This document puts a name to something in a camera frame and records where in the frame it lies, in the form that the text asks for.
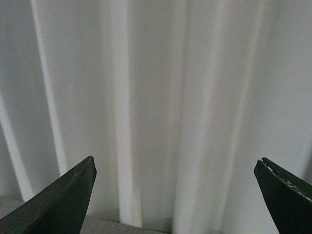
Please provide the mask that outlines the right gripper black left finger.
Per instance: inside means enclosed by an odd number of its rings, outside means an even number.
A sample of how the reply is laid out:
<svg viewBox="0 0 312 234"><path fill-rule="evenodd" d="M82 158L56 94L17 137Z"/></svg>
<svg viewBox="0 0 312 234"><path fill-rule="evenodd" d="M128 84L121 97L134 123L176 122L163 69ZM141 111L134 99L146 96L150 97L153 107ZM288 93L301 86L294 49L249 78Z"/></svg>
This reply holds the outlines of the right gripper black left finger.
<svg viewBox="0 0 312 234"><path fill-rule="evenodd" d="M78 234L88 210L97 170L94 158L66 172L0 220L2 234Z"/></svg>

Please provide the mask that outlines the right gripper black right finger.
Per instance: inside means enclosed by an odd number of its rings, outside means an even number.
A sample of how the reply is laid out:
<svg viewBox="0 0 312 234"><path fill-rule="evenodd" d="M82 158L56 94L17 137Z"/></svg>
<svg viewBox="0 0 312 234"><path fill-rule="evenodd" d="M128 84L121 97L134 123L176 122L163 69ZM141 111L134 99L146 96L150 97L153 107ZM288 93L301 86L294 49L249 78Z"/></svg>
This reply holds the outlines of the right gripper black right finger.
<svg viewBox="0 0 312 234"><path fill-rule="evenodd" d="M254 175L280 234L312 232L312 186L267 158L259 159Z"/></svg>

